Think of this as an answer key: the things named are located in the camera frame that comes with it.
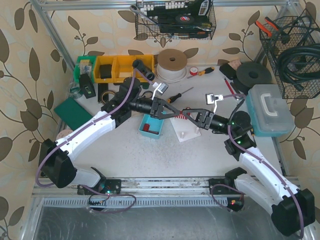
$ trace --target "metal table surface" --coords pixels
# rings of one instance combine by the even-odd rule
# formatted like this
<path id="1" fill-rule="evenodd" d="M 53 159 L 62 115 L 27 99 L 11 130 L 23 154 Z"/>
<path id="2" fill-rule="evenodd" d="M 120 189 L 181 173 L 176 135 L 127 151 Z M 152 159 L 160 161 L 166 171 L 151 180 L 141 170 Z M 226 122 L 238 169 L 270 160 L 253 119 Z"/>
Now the metal table surface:
<path id="1" fill-rule="evenodd" d="M 283 236 L 262 207 L 245 198 L 244 210 L 220 207 L 143 207 L 118 214 L 84 208 L 42 208 L 33 240 L 294 240 Z"/>
<path id="2" fill-rule="evenodd" d="M 206 105 L 206 93 L 230 94 L 223 76 L 217 67 L 210 74 L 170 84 L 162 98 L 194 87 L 172 105 L 179 110 L 185 107 L 211 110 L 212 105 Z M 113 84 L 109 86 L 110 89 L 118 88 Z M 102 106 L 96 97 L 86 99 L 82 96 L 77 101 L 92 115 Z M 233 97 L 225 98 L 218 102 L 216 114 L 228 118 L 236 105 Z M 245 103 L 240 110 L 247 110 Z M 118 178 L 224 176 L 227 171 L 241 167 L 225 150 L 226 135 L 200 129 L 200 137 L 179 142 L 170 120 L 166 119 L 160 139 L 152 139 L 138 131 L 142 117 L 142 114 L 134 113 L 118 128 L 84 149 L 74 164 L 83 168 L 95 167 L 107 177 Z M 255 140 L 266 159 L 281 171 L 272 138 L 256 137 Z"/>

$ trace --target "light blue tool box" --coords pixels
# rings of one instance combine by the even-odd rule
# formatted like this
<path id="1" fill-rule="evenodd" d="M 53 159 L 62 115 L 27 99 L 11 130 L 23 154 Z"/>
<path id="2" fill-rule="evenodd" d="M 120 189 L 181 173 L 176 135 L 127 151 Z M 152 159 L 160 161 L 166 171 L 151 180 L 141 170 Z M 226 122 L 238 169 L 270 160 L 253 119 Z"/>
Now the light blue tool box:
<path id="1" fill-rule="evenodd" d="M 294 129 L 293 117 L 276 84 L 254 85 L 245 102 L 257 137 L 279 137 Z"/>
<path id="2" fill-rule="evenodd" d="M 159 134 L 143 131 L 145 124 L 150 125 L 150 128 L 149 128 L 150 131 L 158 132 Z M 159 119 L 150 117 L 150 115 L 148 114 L 145 114 L 142 118 L 142 122 L 139 127 L 139 132 L 141 133 L 142 136 L 152 138 L 152 139 L 159 139 L 163 124 L 164 124 L 163 119 L 159 120 Z"/>

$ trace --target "green notebook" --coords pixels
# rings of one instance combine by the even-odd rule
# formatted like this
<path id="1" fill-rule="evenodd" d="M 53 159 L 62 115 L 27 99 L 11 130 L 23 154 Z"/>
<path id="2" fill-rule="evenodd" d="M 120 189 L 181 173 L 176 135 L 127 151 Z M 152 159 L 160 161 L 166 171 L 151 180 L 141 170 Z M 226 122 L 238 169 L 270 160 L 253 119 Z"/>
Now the green notebook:
<path id="1" fill-rule="evenodd" d="M 71 97 L 57 106 L 54 111 L 73 131 L 93 117 Z"/>

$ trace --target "yellow screwdriver handle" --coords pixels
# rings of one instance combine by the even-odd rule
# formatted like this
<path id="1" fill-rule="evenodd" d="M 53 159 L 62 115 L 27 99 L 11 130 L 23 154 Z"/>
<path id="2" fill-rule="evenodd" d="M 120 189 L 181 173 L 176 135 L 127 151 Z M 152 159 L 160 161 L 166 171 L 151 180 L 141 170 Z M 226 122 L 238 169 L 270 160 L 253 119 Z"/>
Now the yellow screwdriver handle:
<path id="1" fill-rule="evenodd" d="M 209 73 L 212 73 L 214 70 L 215 70 L 215 68 L 213 66 L 212 67 L 208 67 L 205 70 L 198 72 L 198 75 L 202 76 L 204 74 L 209 74 Z"/>

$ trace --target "screwdriver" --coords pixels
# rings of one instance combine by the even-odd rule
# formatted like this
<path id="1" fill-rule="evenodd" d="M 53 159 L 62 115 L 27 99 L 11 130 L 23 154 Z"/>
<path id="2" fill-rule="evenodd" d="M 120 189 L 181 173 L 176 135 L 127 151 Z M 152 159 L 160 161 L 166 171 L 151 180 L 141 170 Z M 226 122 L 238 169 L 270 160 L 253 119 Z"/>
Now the screwdriver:
<path id="1" fill-rule="evenodd" d="M 198 76 L 202 76 L 204 74 L 212 73 L 214 70 L 215 70 L 215 68 L 213 66 L 212 67 L 208 67 L 205 70 L 198 72 Z M 190 78 L 195 77 L 195 76 L 197 76 L 197 75 L 188 76 L 187 78 L 190 79 Z"/>
<path id="2" fill-rule="evenodd" d="M 174 101 L 176 101 L 178 98 L 180 98 L 182 96 L 182 94 L 185 94 L 186 92 L 190 91 L 191 89 L 193 89 L 194 87 L 191 87 L 189 88 L 188 90 L 185 90 L 184 92 L 182 93 L 178 93 L 177 95 L 175 96 L 172 96 L 170 98 L 168 98 L 167 102 L 172 104 Z"/>

